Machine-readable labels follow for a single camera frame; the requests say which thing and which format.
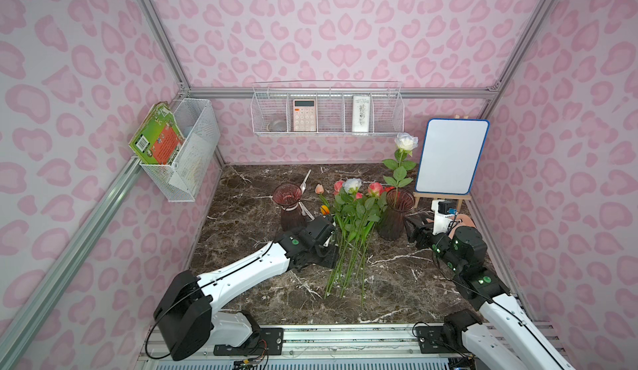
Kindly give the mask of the pink artificial rose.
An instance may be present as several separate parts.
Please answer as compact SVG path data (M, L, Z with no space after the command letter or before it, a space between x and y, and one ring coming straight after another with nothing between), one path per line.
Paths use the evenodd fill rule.
M344 181L338 181L334 184L333 195L338 195L341 192L344 183Z
M360 198L363 207L362 230L369 233L380 221L385 210L384 188L379 182L373 182L367 189L367 194Z

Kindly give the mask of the pink artificial tulip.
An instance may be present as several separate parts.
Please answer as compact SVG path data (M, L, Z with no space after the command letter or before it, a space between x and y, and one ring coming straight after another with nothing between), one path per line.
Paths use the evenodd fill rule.
M329 209L330 209L330 204L329 204L329 202L327 200L327 197L325 196L325 189L324 189L322 184L317 184L317 186L315 188L315 193L317 194L317 196L319 197L320 201L322 202L322 205L327 205L329 207Z

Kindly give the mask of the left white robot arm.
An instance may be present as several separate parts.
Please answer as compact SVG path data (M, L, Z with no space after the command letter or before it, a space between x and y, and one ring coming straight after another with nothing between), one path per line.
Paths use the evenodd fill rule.
M260 283L309 265L336 266L336 230L330 215L283 232L264 248L222 269L173 278L153 313L167 357L181 361L210 346L215 356L244 356L250 364L282 353L282 328L263 328L246 312L225 313L230 301Z

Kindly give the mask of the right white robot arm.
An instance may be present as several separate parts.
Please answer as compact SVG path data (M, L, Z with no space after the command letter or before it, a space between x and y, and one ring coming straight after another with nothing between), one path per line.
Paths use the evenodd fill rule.
M487 245L472 225L451 220L442 230L422 216L404 220L408 242L429 249L439 269L473 307L445 318L442 344L467 351L490 369L572 369L528 317L498 275L484 265Z

